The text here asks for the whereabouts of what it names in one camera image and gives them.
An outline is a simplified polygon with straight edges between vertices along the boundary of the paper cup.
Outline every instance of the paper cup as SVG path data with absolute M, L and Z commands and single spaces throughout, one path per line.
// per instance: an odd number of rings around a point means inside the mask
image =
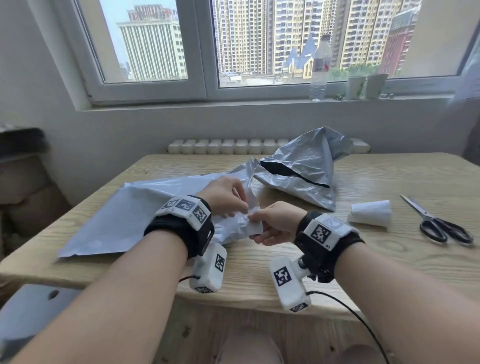
M 370 74 L 367 76 L 367 85 L 365 87 L 365 98 L 374 100 L 380 96 L 387 80 L 388 73 Z
M 348 221 L 388 228 L 392 221 L 390 200 L 352 204 Z
M 366 76 L 350 76 L 347 79 L 347 91 L 345 93 L 347 100 L 357 100 L 360 98 L 366 78 Z

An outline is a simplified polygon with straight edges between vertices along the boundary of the scissors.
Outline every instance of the scissors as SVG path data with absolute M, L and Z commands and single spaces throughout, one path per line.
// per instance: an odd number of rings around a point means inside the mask
M 423 217 L 423 221 L 420 223 L 422 234 L 439 243 L 446 243 L 450 236 L 462 246 L 468 248 L 474 246 L 473 236 L 464 228 L 430 214 L 412 198 L 402 194 L 400 196 Z

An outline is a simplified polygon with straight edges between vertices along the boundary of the forearm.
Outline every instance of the forearm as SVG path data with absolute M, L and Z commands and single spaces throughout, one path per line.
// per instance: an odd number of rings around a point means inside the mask
M 148 234 L 12 363 L 151 363 L 186 260 L 176 234 Z
M 442 282 L 358 243 L 335 278 L 403 363 L 476 363 L 480 306 Z

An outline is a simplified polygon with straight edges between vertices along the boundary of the wooden table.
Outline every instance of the wooden table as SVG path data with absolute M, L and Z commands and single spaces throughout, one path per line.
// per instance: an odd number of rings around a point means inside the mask
M 146 156 L 3 260 L 0 275 L 20 282 L 84 287 L 99 277 L 117 255 L 58 260 L 57 251 L 119 186 L 138 180 L 227 171 L 248 158 L 241 155 Z M 420 216 L 400 198 L 400 194 L 414 196 L 433 214 L 465 227 L 480 244 L 479 181 L 479 167 L 449 154 L 351 155 L 335 163 L 335 215 L 346 219 L 352 203 L 389 199 L 393 210 L 389 232 L 384 228 L 357 225 L 367 244 L 480 301 L 480 249 L 466 249 L 454 242 L 441 248 L 428 242 L 419 233 Z M 306 209 L 314 208 L 257 181 L 253 189 L 262 207 L 285 200 Z M 248 239 L 229 244 L 227 250 L 225 277 L 218 293 L 198 294 L 183 282 L 178 295 L 215 305 L 285 312 L 273 286 L 268 262 L 276 255 L 296 258 L 300 250 L 290 243 L 265 247 Z M 307 289 L 330 293 L 358 311 L 335 281 L 328 285 L 309 279 L 304 282 Z M 312 307 L 301 313 L 351 318 L 342 306 L 326 297 L 312 296 L 312 303 Z

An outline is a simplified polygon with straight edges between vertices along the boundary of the hand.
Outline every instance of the hand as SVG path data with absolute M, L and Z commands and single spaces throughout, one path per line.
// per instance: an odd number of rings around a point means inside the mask
M 284 201 L 277 201 L 269 207 L 257 210 L 248 218 L 252 222 L 262 221 L 264 232 L 251 235 L 250 239 L 257 244 L 275 245 L 295 240 L 300 221 L 307 211 Z
M 197 196 L 208 202 L 212 215 L 248 213 L 247 194 L 237 178 L 222 176 L 213 180 Z

